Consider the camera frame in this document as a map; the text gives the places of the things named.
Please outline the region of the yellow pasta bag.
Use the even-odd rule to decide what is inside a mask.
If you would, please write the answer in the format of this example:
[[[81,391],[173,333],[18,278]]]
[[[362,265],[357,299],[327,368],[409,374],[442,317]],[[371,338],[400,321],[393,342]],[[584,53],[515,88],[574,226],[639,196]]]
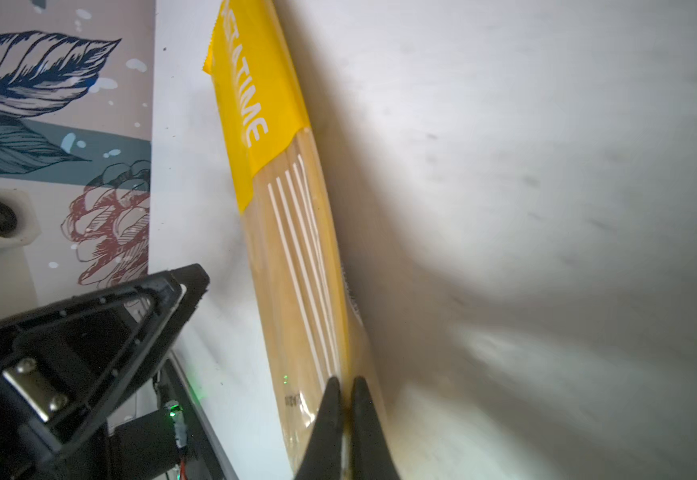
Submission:
[[[242,218],[280,428],[299,470],[324,390],[378,388],[370,340],[344,279],[326,181],[298,76],[270,1],[225,1],[212,77]]]

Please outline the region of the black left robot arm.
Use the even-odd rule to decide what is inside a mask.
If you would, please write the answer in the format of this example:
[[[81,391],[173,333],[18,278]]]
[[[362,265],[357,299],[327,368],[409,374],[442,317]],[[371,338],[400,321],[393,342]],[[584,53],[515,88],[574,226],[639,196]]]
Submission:
[[[0,320],[0,479],[154,479],[179,464],[176,409],[108,420],[209,283],[192,264]]]

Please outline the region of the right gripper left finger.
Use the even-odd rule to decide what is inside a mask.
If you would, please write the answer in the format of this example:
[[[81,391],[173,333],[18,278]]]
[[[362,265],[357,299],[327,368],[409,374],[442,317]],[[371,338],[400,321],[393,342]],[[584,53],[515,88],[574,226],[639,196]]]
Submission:
[[[340,380],[330,378],[312,426],[312,435],[296,480],[338,480],[342,478],[342,436],[344,406]]]

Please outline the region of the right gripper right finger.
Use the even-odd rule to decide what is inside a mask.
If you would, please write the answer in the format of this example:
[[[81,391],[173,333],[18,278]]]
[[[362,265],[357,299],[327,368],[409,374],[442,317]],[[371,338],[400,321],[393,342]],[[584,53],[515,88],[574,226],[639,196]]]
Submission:
[[[400,480],[367,380],[354,380],[351,396],[352,470],[358,480]]]

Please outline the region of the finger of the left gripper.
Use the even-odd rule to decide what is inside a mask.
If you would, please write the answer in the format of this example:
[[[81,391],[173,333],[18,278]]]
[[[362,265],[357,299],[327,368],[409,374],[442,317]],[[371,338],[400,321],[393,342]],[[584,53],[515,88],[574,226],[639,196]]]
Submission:
[[[178,307],[174,310],[174,315],[170,318],[172,333],[178,336],[208,291],[210,276],[200,264],[195,263],[172,270],[172,277],[178,281],[180,286],[186,288],[186,292],[182,294],[182,298],[178,302]]]
[[[150,281],[0,321],[0,479],[154,479],[178,463],[170,414],[108,420],[158,370],[180,298]]]

